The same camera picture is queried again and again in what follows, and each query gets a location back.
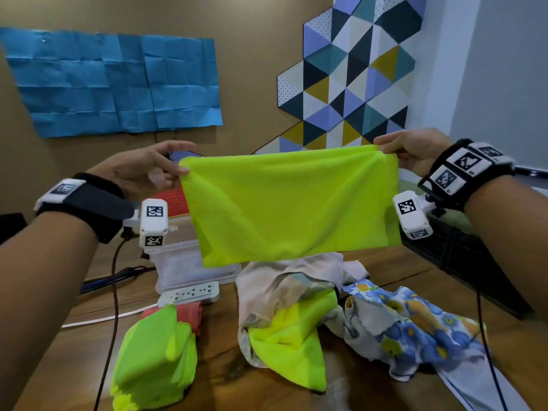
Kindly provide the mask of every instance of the red perforated board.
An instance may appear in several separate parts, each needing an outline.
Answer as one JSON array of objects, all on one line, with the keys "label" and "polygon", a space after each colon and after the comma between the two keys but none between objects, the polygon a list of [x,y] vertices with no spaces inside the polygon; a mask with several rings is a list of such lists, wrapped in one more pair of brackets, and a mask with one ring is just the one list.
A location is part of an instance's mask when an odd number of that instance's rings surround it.
[{"label": "red perforated board", "polygon": [[152,197],[153,199],[163,199],[168,203],[168,217],[188,213],[188,205],[182,189],[166,190]]}]

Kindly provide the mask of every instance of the geometric triangle wall panel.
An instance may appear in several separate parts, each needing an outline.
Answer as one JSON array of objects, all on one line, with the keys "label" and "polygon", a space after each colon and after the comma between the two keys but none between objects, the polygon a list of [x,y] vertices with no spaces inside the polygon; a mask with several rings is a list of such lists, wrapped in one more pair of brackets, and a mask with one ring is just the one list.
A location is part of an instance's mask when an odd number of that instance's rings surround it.
[{"label": "geometric triangle wall panel", "polygon": [[303,60],[277,77],[278,107],[301,120],[257,150],[371,144],[405,128],[426,0],[333,0],[303,24]]}]

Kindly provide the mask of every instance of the forearm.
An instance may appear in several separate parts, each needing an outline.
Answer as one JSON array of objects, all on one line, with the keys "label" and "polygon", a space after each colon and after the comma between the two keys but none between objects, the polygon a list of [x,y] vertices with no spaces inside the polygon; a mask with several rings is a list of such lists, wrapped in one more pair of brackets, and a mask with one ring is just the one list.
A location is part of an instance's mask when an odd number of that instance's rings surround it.
[{"label": "forearm", "polygon": [[98,239],[84,221],[47,212],[0,247],[0,410],[10,410],[65,321]]},{"label": "forearm", "polygon": [[464,212],[506,276],[548,318],[548,199],[502,176],[478,189]]}]

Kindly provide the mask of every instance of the yellow triangle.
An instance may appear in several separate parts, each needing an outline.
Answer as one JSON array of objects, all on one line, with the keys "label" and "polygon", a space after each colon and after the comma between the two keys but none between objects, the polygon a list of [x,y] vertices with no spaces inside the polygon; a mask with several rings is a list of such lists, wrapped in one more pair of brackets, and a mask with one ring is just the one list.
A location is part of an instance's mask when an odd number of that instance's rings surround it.
[{"label": "yellow triangle", "polygon": [[292,126],[289,130],[282,134],[286,140],[290,140],[300,146],[303,145],[303,127],[305,123],[301,121],[300,123]]},{"label": "yellow triangle", "polygon": [[309,150],[323,150],[327,147],[327,133],[322,134],[320,137],[316,138],[314,141],[309,142],[306,145],[306,148]]},{"label": "yellow triangle", "polygon": [[344,120],[344,123],[342,124],[342,144],[343,146],[346,146],[346,144],[349,144],[353,142],[356,138],[361,137],[360,133],[352,127],[349,123]]},{"label": "yellow triangle", "polygon": [[312,85],[310,88],[306,89],[305,92],[314,98],[318,98],[324,103],[329,101],[329,76],[323,78],[317,84]]},{"label": "yellow triangle", "polygon": [[394,82],[394,75],[396,74],[396,62],[398,56],[399,46],[395,46],[388,50],[383,55],[376,58],[370,67],[378,70],[380,73],[386,76],[390,82]]}]

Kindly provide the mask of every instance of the brown wall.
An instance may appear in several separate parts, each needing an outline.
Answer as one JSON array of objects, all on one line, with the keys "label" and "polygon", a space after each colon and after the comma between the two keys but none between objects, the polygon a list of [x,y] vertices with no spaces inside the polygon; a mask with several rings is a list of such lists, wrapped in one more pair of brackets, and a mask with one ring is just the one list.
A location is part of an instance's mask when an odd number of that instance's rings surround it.
[{"label": "brown wall", "polygon": [[[297,122],[278,110],[276,75],[303,58],[302,24],[333,0],[0,0],[0,26],[215,39],[224,125],[179,131],[206,156],[250,154]],[[0,213],[30,219],[63,177],[152,134],[39,138],[0,59]],[[173,137],[159,133],[158,139]]]}]

